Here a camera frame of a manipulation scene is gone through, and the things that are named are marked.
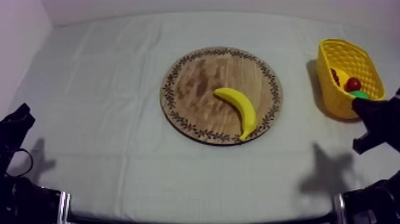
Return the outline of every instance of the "red fruit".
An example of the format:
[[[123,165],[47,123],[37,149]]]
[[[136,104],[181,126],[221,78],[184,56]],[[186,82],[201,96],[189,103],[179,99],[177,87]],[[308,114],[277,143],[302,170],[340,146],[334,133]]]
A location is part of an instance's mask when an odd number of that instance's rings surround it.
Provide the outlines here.
[[[347,92],[357,91],[361,89],[361,82],[356,77],[351,77],[347,80],[345,90]]]

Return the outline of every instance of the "green fruit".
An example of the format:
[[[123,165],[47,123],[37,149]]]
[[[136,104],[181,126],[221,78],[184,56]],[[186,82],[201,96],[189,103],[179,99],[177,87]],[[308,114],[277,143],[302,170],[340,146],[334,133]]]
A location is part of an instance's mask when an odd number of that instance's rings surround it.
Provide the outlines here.
[[[349,92],[349,94],[351,94],[351,95],[353,95],[355,97],[361,98],[361,99],[370,99],[370,97],[365,92],[363,92],[361,90],[351,91],[351,92]]]

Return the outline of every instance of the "banana stem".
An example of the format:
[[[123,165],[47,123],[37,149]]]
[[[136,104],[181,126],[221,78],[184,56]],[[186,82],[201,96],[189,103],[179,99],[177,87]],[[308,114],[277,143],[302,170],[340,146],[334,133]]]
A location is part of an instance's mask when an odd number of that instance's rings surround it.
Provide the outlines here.
[[[249,132],[243,132],[243,134],[239,137],[239,140],[244,141],[246,140],[247,136],[249,135]]]

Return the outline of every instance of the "white wall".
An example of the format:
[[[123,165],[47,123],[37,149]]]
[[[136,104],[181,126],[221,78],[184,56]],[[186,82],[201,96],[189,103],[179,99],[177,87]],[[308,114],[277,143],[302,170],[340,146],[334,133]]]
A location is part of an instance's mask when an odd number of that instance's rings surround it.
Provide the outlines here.
[[[0,0],[0,119],[51,29],[40,0]]]
[[[399,0],[43,0],[55,25],[181,11],[282,14],[400,32]]]

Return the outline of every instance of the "wood grain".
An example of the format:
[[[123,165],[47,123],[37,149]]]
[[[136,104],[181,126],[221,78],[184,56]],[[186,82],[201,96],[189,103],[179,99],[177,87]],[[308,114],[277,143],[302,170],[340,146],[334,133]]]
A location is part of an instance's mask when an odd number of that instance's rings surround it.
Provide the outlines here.
[[[274,71],[256,56],[236,48],[204,48],[177,60],[160,91],[161,108],[186,136],[208,144],[242,143],[240,114],[213,92],[230,87],[244,93],[257,114],[257,128],[246,141],[259,137],[277,119],[282,88]]]

